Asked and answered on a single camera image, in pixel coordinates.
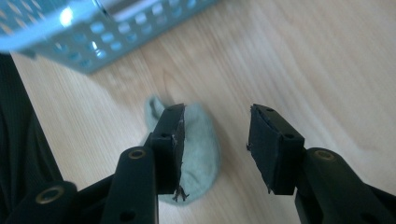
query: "black fabric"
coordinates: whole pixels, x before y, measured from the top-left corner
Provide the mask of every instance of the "black fabric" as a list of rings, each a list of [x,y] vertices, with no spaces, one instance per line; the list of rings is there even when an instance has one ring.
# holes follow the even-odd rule
[[[10,56],[0,54],[0,223],[37,185],[62,180]]]

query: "plastic basket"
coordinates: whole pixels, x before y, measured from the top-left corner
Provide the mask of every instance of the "plastic basket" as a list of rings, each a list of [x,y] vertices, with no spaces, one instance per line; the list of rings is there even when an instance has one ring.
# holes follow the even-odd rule
[[[114,1],[107,10],[99,0],[1,0],[0,51],[39,54],[89,74],[216,2],[123,0],[133,3],[120,10]]]

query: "gray cloth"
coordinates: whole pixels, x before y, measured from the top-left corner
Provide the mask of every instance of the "gray cloth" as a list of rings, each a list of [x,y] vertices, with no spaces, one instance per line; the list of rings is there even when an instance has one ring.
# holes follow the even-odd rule
[[[166,106],[158,99],[151,97],[146,101],[146,124],[150,132],[154,131],[157,122]],[[186,205],[201,198],[216,180],[220,165],[219,141],[212,121],[198,104],[186,106],[185,142],[183,164],[181,166],[180,186],[190,194],[185,202],[172,199],[174,195],[160,195],[160,201]]]

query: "wooden table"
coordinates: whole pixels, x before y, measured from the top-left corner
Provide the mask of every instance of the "wooden table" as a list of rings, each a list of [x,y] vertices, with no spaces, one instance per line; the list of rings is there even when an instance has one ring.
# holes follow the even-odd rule
[[[298,223],[293,197],[268,195],[246,151],[249,107],[268,105],[360,178],[396,194],[396,1],[222,0],[92,76],[13,55],[66,180],[112,174],[147,133],[143,104],[201,103],[222,164],[161,223]]]

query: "perforated basket wall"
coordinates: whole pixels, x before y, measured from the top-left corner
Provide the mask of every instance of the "perforated basket wall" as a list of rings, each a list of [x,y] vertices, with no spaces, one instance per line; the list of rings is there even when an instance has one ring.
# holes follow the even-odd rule
[[[122,22],[110,19],[92,0],[86,2],[86,5],[77,6],[97,8],[82,8],[75,12],[68,7],[71,6],[70,1],[65,0],[2,1],[0,45],[7,42],[11,47],[6,50],[16,49],[26,55],[40,54],[89,74],[186,20],[216,0],[159,0]],[[79,18],[74,18],[72,25],[55,24],[64,23],[65,15]]]

